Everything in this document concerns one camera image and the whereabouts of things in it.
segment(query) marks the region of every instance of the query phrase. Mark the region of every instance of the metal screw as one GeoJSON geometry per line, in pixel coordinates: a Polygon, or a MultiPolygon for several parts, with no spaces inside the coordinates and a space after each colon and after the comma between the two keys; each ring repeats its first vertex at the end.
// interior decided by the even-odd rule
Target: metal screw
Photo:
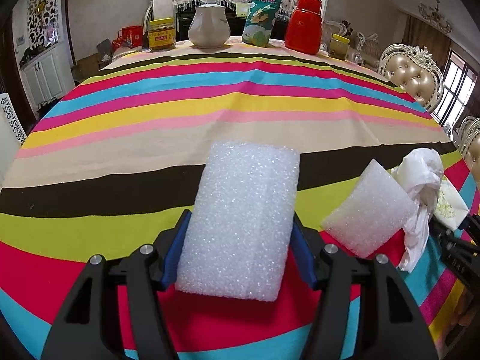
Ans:
{"type": "Polygon", "coordinates": [[[151,252],[153,252],[153,246],[150,244],[145,244],[140,247],[141,254],[150,254],[151,252]]]}
{"type": "Polygon", "coordinates": [[[380,264],[386,264],[388,262],[388,257],[386,254],[378,254],[375,256],[375,259],[380,263],[380,264]]]}
{"type": "Polygon", "coordinates": [[[96,254],[95,256],[90,257],[90,264],[92,264],[93,266],[97,266],[101,262],[102,262],[102,256],[100,256],[99,254],[96,254]]]}
{"type": "Polygon", "coordinates": [[[335,254],[338,252],[338,246],[334,244],[326,244],[324,249],[328,254],[335,254]]]}

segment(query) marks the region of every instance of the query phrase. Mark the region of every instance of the chandelier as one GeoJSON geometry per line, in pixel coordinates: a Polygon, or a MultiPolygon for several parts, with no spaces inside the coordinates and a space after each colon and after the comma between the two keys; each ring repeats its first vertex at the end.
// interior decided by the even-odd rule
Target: chandelier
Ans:
{"type": "Polygon", "coordinates": [[[440,0],[437,0],[437,7],[426,7],[424,4],[418,6],[418,10],[425,20],[428,20],[430,25],[437,28],[441,32],[447,34],[452,32],[452,24],[445,19],[445,16],[438,11],[440,0]]]}

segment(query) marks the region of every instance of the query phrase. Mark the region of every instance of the dining table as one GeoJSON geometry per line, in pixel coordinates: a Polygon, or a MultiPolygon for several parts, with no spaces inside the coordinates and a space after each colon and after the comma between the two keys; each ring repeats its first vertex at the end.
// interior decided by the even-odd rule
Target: dining table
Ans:
{"type": "MultiPolygon", "coordinates": [[[[479,210],[475,181],[450,138],[374,71],[273,39],[267,48],[231,37],[218,49],[186,40],[135,52],[78,85],[39,121],[0,192],[0,310],[34,358],[91,256],[128,256],[174,227],[184,209],[194,210],[215,142],[298,151],[295,211],[342,249],[320,224],[372,159],[388,170],[414,149],[435,149],[470,212],[479,210]]],[[[398,265],[404,251],[399,229],[375,253],[398,265]]],[[[399,274],[441,352],[464,285],[440,261],[432,237],[412,273],[399,274]]],[[[125,354],[136,359],[124,286],[117,295],[125,354]]],[[[173,285],[158,292],[181,360],[298,359],[320,296],[302,281],[290,251],[273,302],[173,285]]],[[[359,296],[352,286],[343,359],[354,351],[359,296]]]]}

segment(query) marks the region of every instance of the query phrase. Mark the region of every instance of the yellow label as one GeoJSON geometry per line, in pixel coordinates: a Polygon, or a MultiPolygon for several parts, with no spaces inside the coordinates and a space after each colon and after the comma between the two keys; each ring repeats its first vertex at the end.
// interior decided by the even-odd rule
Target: yellow label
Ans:
{"type": "Polygon", "coordinates": [[[175,29],[148,32],[148,45],[150,47],[162,47],[175,42],[175,29]]]}

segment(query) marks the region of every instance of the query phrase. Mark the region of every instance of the white foam block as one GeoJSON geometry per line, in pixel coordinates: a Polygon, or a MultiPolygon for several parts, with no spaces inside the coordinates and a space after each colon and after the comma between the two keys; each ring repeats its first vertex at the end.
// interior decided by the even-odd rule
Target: white foam block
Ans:
{"type": "Polygon", "coordinates": [[[269,302],[277,298],[299,161],[299,154],[287,148],[212,146],[178,264],[178,290],[269,302]]]}
{"type": "Polygon", "coordinates": [[[416,211],[416,204],[397,181],[371,160],[352,193],[322,222],[322,228],[365,258],[387,242],[416,211]]]}

